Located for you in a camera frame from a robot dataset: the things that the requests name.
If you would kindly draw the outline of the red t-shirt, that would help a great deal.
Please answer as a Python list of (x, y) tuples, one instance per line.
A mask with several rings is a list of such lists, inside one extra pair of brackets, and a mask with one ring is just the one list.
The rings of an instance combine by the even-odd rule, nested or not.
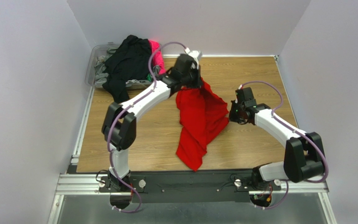
[(197, 171), (207, 154), (208, 144), (229, 123), (227, 103), (203, 81), (199, 89), (185, 88), (179, 91), (176, 106), (182, 125), (176, 155), (187, 167)]

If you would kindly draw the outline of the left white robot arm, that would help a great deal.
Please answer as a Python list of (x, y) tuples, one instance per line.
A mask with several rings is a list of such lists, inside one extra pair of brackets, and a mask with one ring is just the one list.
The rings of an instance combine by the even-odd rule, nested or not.
[(105, 186), (126, 191), (131, 187), (128, 164), (129, 147), (137, 136), (137, 122), (153, 107), (185, 88), (199, 89), (203, 83), (200, 75), (200, 51), (190, 51), (179, 55), (173, 67), (156, 78), (134, 98), (120, 104), (109, 105), (102, 133), (107, 142), (110, 168)]

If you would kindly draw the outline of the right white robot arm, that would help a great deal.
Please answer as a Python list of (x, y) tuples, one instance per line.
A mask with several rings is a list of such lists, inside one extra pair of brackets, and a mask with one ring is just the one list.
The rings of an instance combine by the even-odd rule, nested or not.
[(285, 149), (282, 162), (267, 163), (253, 168), (251, 182), (254, 187), (274, 180), (312, 182), (312, 178), (319, 175), (322, 175), (321, 181), (324, 181), (328, 169), (319, 134), (307, 133), (292, 126), (272, 114), (272, 110), (266, 104), (257, 104), (255, 100), (233, 100), (231, 103), (229, 121), (261, 128), (278, 140)]

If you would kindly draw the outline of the pink t-shirt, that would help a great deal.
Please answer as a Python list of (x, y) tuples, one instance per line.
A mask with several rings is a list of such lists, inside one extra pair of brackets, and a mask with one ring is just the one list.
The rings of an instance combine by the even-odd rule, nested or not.
[(155, 75), (161, 75), (166, 72), (165, 63), (161, 50), (159, 50), (160, 44), (156, 41), (149, 40), (151, 46), (151, 52), (154, 54), (151, 60), (151, 68)]

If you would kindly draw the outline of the clear plastic bin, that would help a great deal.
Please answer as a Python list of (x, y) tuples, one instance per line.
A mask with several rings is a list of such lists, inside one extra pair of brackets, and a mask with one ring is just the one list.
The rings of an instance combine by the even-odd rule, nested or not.
[(145, 89), (152, 83), (150, 58), (156, 76), (165, 72), (162, 53), (151, 57), (158, 48), (158, 42), (147, 39), (97, 45), (91, 52), (85, 83), (110, 92)]

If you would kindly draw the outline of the black t-shirt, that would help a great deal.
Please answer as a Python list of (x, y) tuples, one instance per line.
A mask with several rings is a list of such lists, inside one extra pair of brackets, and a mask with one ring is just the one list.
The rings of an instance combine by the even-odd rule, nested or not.
[(119, 104), (130, 99), (126, 90), (127, 81), (147, 78), (151, 53), (148, 39), (129, 35), (105, 61), (104, 73), (108, 76), (102, 87), (112, 95), (114, 102)]

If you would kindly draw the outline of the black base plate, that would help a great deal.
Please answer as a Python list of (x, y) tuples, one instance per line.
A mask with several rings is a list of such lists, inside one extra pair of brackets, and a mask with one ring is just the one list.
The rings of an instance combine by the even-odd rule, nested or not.
[(109, 193), (111, 204), (129, 203), (248, 203), (283, 188), (258, 180), (251, 169), (193, 171), (131, 171), (122, 184), (112, 174), (96, 175), (99, 192)]

